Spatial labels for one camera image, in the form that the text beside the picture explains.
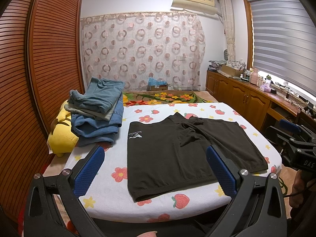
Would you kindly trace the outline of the person right hand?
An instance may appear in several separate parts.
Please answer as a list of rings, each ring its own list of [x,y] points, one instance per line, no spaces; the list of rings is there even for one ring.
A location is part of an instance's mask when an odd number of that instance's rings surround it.
[[[289,198],[289,205],[292,208],[298,208],[304,201],[304,195],[302,193],[303,190],[306,189],[307,186],[311,184],[311,181],[308,182],[307,177],[305,177],[305,172],[302,170],[298,170],[295,176],[295,180],[292,185],[292,192],[291,194],[296,194],[300,192],[300,194],[297,194],[295,196],[291,196]]]

